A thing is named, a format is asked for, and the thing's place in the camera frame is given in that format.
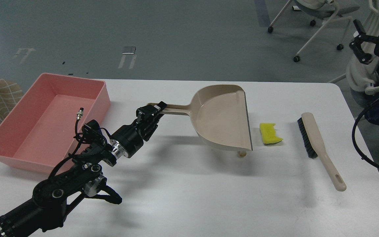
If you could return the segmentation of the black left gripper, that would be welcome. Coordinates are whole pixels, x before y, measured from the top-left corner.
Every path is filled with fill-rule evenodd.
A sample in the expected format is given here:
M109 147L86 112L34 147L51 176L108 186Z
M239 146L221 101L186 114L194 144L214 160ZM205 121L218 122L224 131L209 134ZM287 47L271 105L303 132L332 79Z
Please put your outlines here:
M157 104L148 104L136 111L137 118L129 125L123 125L110 135L112 144L119 144L124 150L126 158L131 158L143 146L144 141L149 141L158 127L162 118L161 113L167 104L163 101Z

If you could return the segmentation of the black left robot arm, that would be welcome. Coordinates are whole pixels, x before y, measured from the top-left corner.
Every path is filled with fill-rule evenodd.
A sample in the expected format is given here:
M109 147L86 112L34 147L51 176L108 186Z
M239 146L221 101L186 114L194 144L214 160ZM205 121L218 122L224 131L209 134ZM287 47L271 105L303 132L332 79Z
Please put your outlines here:
M0 237L27 237L38 229L46 232L61 228L67 216L86 198L121 204L122 197L107 185L101 161L110 166L120 157L131 158L158 127L167 104L163 101L136 110L136 119L110 134L96 120L75 123L78 144L67 158L60 161L48 178L33 189L32 198L0 216Z

